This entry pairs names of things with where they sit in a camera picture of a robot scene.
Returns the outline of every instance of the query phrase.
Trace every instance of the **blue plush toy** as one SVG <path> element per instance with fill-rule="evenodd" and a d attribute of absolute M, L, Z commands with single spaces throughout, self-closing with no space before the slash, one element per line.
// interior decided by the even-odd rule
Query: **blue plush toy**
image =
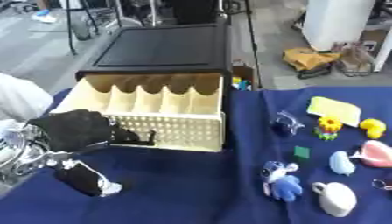
<path fill-rule="evenodd" d="M 267 196 L 271 195 L 276 200 L 284 200 L 285 202 L 292 202 L 297 195 L 302 194 L 302 187 L 299 184 L 299 179 L 292 175 L 286 175 L 287 172 L 294 172 L 298 169 L 297 164 L 287 164 L 277 161 L 268 161 L 262 168 L 262 180 L 264 182 L 264 193 Z"/>

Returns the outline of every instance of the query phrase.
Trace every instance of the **organizer compartment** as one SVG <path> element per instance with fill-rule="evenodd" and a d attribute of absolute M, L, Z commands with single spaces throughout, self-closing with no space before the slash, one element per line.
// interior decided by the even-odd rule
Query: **organizer compartment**
<path fill-rule="evenodd" d="M 87 75 L 52 113 L 99 111 L 142 140 L 155 130 L 154 148 L 220 151 L 222 82 L 218 73 Z"/>

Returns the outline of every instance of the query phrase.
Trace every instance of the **pink toy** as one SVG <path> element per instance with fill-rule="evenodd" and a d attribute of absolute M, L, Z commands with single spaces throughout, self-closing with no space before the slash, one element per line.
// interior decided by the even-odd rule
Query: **pink toy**
<path fill-rule="evenodd" d="M 359 158 L 365 165 L 373 167 L 392 167 L 392 149 L 375 140 L 366 141 L 350 158 Z"/>

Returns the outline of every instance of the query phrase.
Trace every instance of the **green cube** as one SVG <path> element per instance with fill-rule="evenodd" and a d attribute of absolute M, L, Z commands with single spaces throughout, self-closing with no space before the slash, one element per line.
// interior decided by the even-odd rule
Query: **green cube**
<path fill-rule="evenodd" d="M 305 147 L 296 146 L 294 148 L 294 160 L 298 163 L 303 163 L 311 156 L 311 150 Z"/>

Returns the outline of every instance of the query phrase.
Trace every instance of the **white mug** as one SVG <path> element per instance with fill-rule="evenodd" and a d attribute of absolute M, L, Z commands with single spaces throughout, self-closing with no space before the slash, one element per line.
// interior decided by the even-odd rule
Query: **white mug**
<path fill-rule="evenodd" d="M 312 189 L 318 196 L 318 202 L 324 211 L 335 217 L 345 217 L 357 204 L 354 192 L 348 186 L 332 182 L 327 185 L 316 182 Z"/>

